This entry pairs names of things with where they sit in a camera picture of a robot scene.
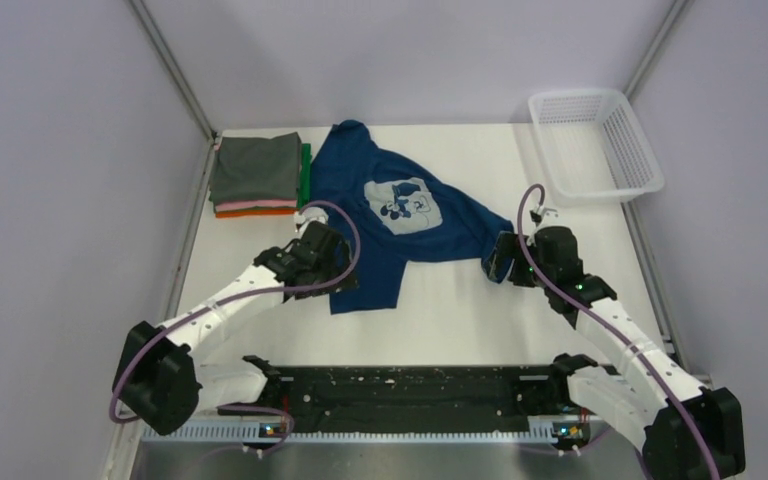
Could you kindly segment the blue t shirt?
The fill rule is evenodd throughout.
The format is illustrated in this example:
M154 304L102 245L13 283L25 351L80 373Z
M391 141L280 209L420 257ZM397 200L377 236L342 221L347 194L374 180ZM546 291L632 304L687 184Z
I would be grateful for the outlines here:
M311 164L310 198L343 209L329 224L361 248L358 286L331 295L333 315L393 309L408 263L487 261L513 229L413 160L380 148L355 120L330 129Z

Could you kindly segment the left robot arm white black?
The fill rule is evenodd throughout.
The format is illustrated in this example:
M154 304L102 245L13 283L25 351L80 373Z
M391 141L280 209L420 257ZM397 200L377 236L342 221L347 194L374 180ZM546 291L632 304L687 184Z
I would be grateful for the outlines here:
M228 404L268 413L279 404L277 372L248 355L217 364L212 355L245 323L293 300L356 287L348 239L308 222L299 237L256 256L239 276L202 303L158 325L128 332L112 385L113 401L166 436L197 414Z

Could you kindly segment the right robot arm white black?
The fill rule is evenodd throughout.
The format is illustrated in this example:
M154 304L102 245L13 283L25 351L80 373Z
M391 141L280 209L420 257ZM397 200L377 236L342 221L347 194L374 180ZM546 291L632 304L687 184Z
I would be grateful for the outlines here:
M595 346L614 374L584 355L562 354L546 385L560 412L600 416L636 450L651 479L726 479L746 468L742 407L671 359L638 326L601 277L584 270L578 242L563 226L531 236L503 232L485 273L544 292L550 308Z

